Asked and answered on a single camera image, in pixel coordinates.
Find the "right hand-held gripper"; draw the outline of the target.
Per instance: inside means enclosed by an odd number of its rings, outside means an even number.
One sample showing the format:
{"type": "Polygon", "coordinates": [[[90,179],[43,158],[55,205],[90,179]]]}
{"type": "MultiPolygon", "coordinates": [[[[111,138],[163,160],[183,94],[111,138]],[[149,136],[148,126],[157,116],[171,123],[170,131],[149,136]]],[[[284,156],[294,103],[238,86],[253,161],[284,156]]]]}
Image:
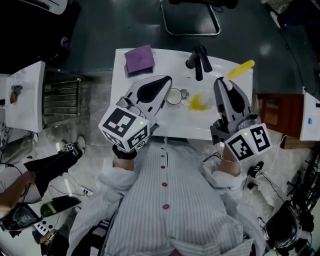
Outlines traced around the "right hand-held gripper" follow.
{"type": "Polygon", "coordinates": [[[272,147],[266,124],[252,113],[247,95],[236,83],[219,77],[214,82],[214,94],[222,119],[210,127],[213,144],[224,143],[237,161],[261,155],[272,147]]]}

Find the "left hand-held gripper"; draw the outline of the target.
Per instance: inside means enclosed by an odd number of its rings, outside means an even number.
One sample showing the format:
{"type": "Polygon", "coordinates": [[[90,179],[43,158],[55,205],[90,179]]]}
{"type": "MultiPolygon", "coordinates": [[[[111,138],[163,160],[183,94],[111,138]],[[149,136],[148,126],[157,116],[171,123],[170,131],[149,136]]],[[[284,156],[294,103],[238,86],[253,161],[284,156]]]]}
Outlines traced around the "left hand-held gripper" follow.
{"type": "Polygon", "coordinates": [[[125,152],[144,146],[157,123],[155,115],[163,107],[172,82],[168,75],[150,76],[135,82],[102,117],[98,128],[104,137],[125,152]]]}

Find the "white mug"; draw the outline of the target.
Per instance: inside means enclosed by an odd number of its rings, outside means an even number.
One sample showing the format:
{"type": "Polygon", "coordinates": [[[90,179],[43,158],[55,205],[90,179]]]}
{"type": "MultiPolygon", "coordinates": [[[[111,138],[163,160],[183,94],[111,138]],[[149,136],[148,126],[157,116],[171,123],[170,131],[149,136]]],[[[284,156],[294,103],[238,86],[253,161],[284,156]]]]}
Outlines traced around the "white mug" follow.
{"type": "Polygon", "coordinates": [[[166,98],[166,101],[171,105],[177,105],[182,101],[182,93],[177,88],[172,88],[166,98]]]}

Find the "yellow brush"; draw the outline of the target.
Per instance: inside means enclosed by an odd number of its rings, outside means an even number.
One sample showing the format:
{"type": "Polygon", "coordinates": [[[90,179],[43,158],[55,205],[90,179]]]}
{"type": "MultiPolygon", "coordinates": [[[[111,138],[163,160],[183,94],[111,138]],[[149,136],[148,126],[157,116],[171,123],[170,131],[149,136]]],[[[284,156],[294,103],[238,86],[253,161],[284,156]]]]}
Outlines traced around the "yellow brush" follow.
{"type": "MultiPolygon", "coordinates": [[[[233,89],[233,85],[231,84],[231,80],[245,73],[248,69],[251,69],[255,66],[254,60],[248,60],[241,65],[238,65],[234,69],[232,69],[228,74],[226,74],[222,81],[226,85],[227,91],[233,89]]],[[[201,92],[195,94],[192,98],[188,100],[189,111],[206,111],[209,110],[213,105],[216,104],[216,98],[214,89],[210,89],[209,92],[201,92]]]]}

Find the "person's left forearm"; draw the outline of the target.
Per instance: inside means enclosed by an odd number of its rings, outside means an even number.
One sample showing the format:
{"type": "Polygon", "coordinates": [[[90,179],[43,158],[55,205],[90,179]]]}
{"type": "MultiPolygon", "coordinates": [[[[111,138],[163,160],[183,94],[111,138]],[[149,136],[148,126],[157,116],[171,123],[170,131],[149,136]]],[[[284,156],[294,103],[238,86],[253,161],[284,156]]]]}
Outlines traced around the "person's left forearm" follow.
{"type": "Polygon", "coordinates": [[[134,159],[132,159],[132,160],[118,159],[114,154],[113,166],[115,168],[122,168],[124,170],[133,171],[134,170],[134,159]]]}

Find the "person's right forearm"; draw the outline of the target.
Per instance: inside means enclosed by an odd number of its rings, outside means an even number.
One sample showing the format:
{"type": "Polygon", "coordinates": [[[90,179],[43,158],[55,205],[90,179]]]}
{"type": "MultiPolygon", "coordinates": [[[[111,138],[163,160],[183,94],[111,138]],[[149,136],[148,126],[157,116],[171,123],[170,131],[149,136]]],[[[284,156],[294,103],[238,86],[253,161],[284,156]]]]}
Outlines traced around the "person's right forearm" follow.
{"type": "Polygon", "coordinates": [[[218,169],[234,177],[238,176],[240,173],[240,163],[233,156],[232,152],[227,146],[225,146],[223,149],[222,158],[218,169]]]}

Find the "purple cloth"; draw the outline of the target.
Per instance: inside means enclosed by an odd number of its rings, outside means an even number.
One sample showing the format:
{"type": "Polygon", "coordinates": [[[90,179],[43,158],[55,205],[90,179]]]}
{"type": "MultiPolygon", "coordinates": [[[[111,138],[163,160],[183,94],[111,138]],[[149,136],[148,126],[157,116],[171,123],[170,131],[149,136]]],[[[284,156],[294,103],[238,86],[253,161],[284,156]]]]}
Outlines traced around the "purple cloth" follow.
{"type": "Polygon", "coordinates": [[[155,60],[149,44],[129,50],[124,54],[124,58],[124,72],[127,78],[152,74],[154,71],[155,60]]]}

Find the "white sink basin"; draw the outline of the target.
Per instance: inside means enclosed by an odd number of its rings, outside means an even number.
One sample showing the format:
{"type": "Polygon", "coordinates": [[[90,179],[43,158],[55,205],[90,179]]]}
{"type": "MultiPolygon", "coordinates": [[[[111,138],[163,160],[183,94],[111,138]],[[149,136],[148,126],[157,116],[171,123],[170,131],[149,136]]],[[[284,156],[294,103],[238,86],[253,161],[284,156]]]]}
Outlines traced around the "white sink basin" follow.
{"type": "MultiPolygon", "coordinates": [[[[189,69],[185,64],[191,52],[153,48],[152,53],[155,61],[153,73],[128,78],[124,69],[126,63],[125,53],[132,49],[121,48],[115,50],[110,104],[116,104],[120,97],[124,96],[129,88],[141,79],[150,76],[170,76],[172,78],[172,87],[179,90],[187,90],[189,97],[177,105],[165,102],[163,108],[156,115],[159,128],[155,130],[153,135],[210,141],[212,139],[210,126],[221,118],[215,103],[214,82],[217,78],[225,76],[239,66],[239,64],[209,56],[208,60],[212,66],[212,72],[206,73],[202,71],[203,80],[196,81],[195,69],[189,69]],[[205,102],[211,100],[212,105],[209,109],[205,111],[188,109],[189,100],[197,94],[205,102]]],[[[246,94],[250,105],[253,93],[253,72],[251,68],[232,79],[246,94]]]]}

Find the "black faucet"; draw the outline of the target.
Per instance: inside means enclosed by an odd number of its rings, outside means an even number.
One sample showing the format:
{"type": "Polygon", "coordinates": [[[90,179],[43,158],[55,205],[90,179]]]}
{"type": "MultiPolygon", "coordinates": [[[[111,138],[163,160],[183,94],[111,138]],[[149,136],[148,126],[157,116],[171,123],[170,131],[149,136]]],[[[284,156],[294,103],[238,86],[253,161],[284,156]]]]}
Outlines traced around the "black faucet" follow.
{"type": "Polygon", "coordinates": [[[193,52],[186,60],[185,65],[188,69],[195,69],[195,79],[197,81],[203,80],[203,72],[210,73],[213,71],[208,59],[207,49],[202,44],[193,48],[193,52]]]}

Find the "brown wooden cabinet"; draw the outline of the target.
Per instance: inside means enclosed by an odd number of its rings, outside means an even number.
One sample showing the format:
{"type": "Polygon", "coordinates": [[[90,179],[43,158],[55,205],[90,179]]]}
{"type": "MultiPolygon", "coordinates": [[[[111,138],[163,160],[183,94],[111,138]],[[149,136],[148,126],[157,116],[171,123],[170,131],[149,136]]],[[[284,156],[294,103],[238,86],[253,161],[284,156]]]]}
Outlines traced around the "brown wooden cabinet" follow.
{"type": "Polygon", "coordinates": [[[272,131],[282,134],[280,148],[316,149],[318,139],[303,139],[303,119],[306,94],[258,93],[261,121],[272,131]]]}

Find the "black wristband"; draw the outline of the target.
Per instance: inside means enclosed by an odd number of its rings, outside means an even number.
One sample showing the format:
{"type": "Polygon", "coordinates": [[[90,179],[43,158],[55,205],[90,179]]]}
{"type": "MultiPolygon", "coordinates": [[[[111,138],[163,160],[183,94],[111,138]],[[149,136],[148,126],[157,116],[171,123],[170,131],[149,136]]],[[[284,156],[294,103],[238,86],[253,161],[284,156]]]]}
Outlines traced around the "black wristband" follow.
{"type": "Polygon", "coordinates": [[[121,160],[133,160],[138,154],[135,148],[130,152],[126,152],[126,151],[119,150],[118,146],[115,144],[112,146],[112,151],[115,154],[115,156],[121,160]]]}

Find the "black mesh office chair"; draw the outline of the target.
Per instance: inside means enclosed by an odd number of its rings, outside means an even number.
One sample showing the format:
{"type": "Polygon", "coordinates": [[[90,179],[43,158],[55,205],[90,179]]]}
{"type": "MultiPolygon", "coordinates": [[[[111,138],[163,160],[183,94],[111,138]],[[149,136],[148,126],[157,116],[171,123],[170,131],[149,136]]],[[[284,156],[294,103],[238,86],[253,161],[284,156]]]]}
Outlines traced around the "black mesh office chair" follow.
{"type": "Polygon", "coordinates": [[[159,0],[165,30],[177,37],[215,37],[218,8],[235,9],[239,0],[159,0]]]}

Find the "white sink with blue sticker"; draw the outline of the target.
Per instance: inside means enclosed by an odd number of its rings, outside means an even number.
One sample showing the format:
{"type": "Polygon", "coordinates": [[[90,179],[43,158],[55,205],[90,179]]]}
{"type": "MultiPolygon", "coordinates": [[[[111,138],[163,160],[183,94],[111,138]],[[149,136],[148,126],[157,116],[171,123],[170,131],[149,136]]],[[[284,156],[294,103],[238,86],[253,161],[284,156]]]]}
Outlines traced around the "white sink with blue sticker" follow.
{"type": "Polygon", "coordinates": [[[320,101],[303,92],[303,116],[300,141],[320,141],[320,101]]]}

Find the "metal barred sink stand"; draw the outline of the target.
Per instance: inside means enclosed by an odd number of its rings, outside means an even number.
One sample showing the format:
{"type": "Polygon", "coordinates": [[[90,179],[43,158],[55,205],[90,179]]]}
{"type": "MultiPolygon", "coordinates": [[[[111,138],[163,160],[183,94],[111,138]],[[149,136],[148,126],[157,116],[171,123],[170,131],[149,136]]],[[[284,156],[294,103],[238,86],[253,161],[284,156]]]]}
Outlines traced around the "metal barred sink stand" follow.
{"type": "Polygon", "coordinates": [[[42,86],[43,129],[64,125],[89,116],[91,75],[47,67],[42,86]]]}

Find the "white plastic sheet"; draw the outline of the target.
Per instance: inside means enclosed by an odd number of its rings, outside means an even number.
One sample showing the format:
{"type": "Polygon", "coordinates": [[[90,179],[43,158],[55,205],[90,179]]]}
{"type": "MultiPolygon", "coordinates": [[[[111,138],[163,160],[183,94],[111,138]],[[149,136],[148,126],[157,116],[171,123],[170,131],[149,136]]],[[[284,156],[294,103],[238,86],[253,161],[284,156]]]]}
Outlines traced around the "white plastic sheet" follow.
{"type": "Polygon", "coordinates": [[[259,161],[256,165],[251,166],[247,171],[247,181],[243,188],[251,191],[256,189],[261,193],[266,203],[274,209],[288,200],[285,193],[270,180],[265,172],[263,172],[264,162],[259,161]]]}

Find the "table with checkered cloth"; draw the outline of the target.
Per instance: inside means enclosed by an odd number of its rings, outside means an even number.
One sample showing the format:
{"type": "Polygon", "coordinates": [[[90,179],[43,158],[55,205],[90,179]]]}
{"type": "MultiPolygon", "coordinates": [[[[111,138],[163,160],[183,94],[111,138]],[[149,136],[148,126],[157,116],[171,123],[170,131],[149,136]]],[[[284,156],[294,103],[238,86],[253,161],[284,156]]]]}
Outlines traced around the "table with checkered cloth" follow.
{"type": "Polygon", "coordinates": [[[277,13],[285,12],[293,0],[259,0],[262,4],[268,4],[277,13]]]}

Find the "person's striped shirt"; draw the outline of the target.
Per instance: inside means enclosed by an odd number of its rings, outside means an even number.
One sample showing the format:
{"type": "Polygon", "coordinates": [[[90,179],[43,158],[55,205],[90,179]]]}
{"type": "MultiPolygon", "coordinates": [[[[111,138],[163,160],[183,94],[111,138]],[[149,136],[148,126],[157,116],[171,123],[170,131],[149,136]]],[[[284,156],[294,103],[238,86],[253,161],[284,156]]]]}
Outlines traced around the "person's striped shirt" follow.
{"type": "Polygon", "coordinates": [[[133,171],[114,156],[75,218],[67,256],[263,256],[258,216],[240,201],[241,169],[209,168],[188,142],[166,137],[137,152],[133,171]]]}

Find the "white sink with white faucet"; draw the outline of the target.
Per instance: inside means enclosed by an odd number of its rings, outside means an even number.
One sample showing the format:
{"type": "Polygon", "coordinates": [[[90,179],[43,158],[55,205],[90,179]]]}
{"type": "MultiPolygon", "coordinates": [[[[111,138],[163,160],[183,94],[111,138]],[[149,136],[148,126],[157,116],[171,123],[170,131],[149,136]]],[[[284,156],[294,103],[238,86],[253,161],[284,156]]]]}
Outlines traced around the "white sink with white faucet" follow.
{"type": "Polygon", "coordinates": [[[43,130],[42,96],[46,64],[38,61],[12,75],[0,74],[0,100],[4,105],[0,109],[5,112],[7,127],[32,131],[43,130]],[[21,85],[23,88],[15,103],[10,104],[11,86],[21,85]]]}

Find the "black cabinet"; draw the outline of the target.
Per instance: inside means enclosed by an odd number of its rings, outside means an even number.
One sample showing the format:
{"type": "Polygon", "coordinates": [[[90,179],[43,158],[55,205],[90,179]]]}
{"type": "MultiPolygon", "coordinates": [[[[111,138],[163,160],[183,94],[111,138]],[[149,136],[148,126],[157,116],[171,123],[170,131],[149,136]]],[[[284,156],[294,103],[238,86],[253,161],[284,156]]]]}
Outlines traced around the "black cabinet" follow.
{"type": "Polygon", "coordinates": [[[0,0],[0,74],[13,74],[38,61],[59,67],[70,53],[81,11],[66,0],[61,14],[40,0],[0,0]]]}

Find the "white curved device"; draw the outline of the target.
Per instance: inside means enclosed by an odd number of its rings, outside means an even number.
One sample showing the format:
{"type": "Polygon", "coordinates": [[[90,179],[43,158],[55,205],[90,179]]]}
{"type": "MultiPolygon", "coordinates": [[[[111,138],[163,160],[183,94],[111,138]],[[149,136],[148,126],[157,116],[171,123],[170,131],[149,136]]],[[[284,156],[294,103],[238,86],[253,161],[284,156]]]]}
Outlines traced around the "white curved device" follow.
{"type": "Polygon", "coordinates": [[[67,8],[68,0],[25,0],[26,2],[51,12],[55,15],[61,15],[67,8]]]}

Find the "brown and grey scrubber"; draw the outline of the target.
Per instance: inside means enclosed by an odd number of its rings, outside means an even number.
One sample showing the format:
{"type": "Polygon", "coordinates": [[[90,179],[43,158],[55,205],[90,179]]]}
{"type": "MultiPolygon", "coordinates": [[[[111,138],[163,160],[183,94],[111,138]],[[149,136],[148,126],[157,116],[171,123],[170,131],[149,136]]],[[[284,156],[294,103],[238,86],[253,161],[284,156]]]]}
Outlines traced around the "brown and grey scrubber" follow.
{"type": "Polygon", "coordinates": [[[18,96],[21,94],[23,89],[22,85],[12,85],[11,86],[11,94],[10,94],[10,104],[14,104],[18,100],[18,96]]]}

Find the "black device with green stripe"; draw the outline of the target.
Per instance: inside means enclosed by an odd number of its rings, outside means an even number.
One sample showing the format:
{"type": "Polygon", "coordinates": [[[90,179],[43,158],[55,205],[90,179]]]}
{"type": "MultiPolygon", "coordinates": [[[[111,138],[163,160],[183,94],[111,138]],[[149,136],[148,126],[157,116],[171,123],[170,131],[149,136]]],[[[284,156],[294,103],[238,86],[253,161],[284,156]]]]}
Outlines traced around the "black device with green stripe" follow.
{"type": "Polygon", "coordinates": [[[47,218],[61,213],[67,209],[73,208],[81,203],[81,200],[75,196],[64,195],[55,197],[51,201],[44,203],[40,208],[42,218],[47,218]]]}

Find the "white board with black marks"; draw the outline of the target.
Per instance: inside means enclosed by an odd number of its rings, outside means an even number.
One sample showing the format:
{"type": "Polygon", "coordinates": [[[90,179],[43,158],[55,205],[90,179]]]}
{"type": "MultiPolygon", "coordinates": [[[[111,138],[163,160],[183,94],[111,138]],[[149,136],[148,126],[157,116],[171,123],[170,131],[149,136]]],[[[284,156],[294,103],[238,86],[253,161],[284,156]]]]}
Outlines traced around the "white board with black marks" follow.
{"type": "Polygon", "coordinates": [[[47,233],[51,232],[54,229],[54,226],[51,222],[47,220],[40,220],[33,224],[35,230],[37,230],[42,236],[46,235],[47,233]]]}

